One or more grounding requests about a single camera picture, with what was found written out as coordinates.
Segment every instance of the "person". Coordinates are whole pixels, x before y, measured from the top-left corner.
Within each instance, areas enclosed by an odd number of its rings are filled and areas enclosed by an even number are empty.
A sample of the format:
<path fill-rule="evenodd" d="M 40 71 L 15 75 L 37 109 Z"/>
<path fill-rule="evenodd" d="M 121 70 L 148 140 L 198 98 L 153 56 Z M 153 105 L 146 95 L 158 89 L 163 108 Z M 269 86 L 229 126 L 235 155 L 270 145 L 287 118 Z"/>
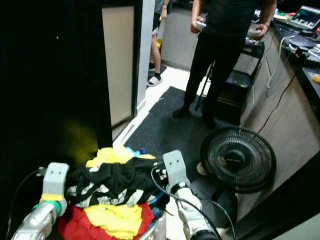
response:
<path fill-rule="evenodd" d="M 261 6 L 260 20 L 256 26 L 261 32 L 252 38 L 260 40 L 269 29 L 277 0 L 211 0 L 208 3 L 206 27 L 201 31 L 197 21 L 204 21 L 200 16 L 203 5 L 204 0 L 193 1 L 190 28 L 192 33 L 201 33 L 198 35 L 184 104 L 172 116 L 179 118 L 189 113 L 199 84 L 214 62 L 211 85 L 202 106 L 202 119 L 208 128 L 213 128 L 215 103 L 245 46 L 255 9 Z"/>
<path fill-rule="evenodd" d="M 147 86 L 149 87 L 155 87 L 163 81 L 160 76 L 161 56 L 157 46 L 157 35 L 161 21 L 167 18 L 169 2 L 170 0 L 155 0 L 150 51 L 150 60 L 153 61 L 154 65 L 154 75 L 147 82 Z"/>

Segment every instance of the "hand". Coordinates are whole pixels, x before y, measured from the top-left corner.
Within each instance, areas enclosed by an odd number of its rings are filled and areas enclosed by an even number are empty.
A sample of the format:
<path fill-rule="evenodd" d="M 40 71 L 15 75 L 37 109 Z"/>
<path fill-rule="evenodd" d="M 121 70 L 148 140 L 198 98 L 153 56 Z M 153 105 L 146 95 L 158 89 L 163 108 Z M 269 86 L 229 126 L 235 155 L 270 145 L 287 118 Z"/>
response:
<path fill-rule="evenodd" d="M 194 34 L 198 34 L 198 33 L 201 32 L 201 28 L 199 28 L 199 27 L 197 26 L 197 21 L 203 23 L 203 22 L 205 21 L 205 19 L 204 19 L 202 16 L 197 16 L 196 19 L 192 19 L 192 20 L 191 20 L 190 30 L 191 30 L 191 32 L 194 33 Z"/>
<path fill-rule="evenodd" d="M 251 38 L 253 40 L 260 40 L 264 37 L 264 35 L 266 35 L 267 31 L 268 31 L 268 26 L 265 25 L 265 24 L 258 24 L 256 27 L 255 27 L 256 30 L 261 30 L 261 32 L 258 34 L 258 35 L 255 35 L 255 36 L 251 36 Z"/>
<path fill-rule="evenodd" d="M 161 11 L 161 16 L 160 16 L 160 21 L 164 20 L 167 18 L 167 5 L 163 5 L 162 11 Z"/>

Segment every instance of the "black pants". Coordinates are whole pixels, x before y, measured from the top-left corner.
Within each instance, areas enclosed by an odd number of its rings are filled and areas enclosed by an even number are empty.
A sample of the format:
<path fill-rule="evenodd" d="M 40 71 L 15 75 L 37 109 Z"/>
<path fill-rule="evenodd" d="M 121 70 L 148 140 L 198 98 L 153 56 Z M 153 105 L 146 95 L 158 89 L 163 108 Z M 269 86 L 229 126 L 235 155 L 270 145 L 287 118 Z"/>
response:
<path fill-rule="evenodd" d="M 206 32 L 200 33 L 184 95 L 185 104 L 189 105 L 195 100 L 200 82 L 206 75 L 210 64 L 215 61 L 212 69 L 211 86 L 203 105 L 203 111 L 211 114 L 244 46 L 245 39 L 221 39 Z"/>

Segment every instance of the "black and white garment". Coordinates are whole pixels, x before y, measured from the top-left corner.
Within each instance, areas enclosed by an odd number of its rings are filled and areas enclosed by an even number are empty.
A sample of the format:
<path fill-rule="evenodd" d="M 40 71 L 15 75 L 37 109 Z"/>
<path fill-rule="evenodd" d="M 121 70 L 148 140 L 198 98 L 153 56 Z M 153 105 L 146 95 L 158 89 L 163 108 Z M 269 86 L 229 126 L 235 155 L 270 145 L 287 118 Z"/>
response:
<path fill-rule="evenodd" d="M 91 168 L 82 165 L 67 180 L 65 198 L 79 208 L 149 202 L 160 193 L 150 174 L 154 163 L 134 157 L 126 164 L 102 163 Z"/>

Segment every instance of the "yellow cloth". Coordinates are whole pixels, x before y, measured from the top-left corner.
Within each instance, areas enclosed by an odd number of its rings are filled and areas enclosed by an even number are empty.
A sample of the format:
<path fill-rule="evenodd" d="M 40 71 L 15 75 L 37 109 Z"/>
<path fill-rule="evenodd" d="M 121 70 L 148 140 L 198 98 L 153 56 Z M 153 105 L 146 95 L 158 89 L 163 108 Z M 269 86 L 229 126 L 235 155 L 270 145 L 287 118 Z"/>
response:
<path fill-rule="evenodd" d="M 112 148 L 112 147 L 104 147 L 99 149 L 96 157 L 92 160 L 86 162 L 85 166 L 87 168 L 92 168 L 95 166 L 99 166 L 102 163 L 106 164 L 125 164 L 130 159 L 132 159 L 134 155 L 126 149 L 123 145 Z M 140 155 L 141 159 L 155 159 L 154 156 L 150 154 Z"/>
<path fill-rule="evenodd" d="M 106 233 L 117 239 L 133 239 L 142 223 L 142 208 L 137 204 L 127 205 L 93 205 L 84 209 L 89 221 L 101 227 Z"/>

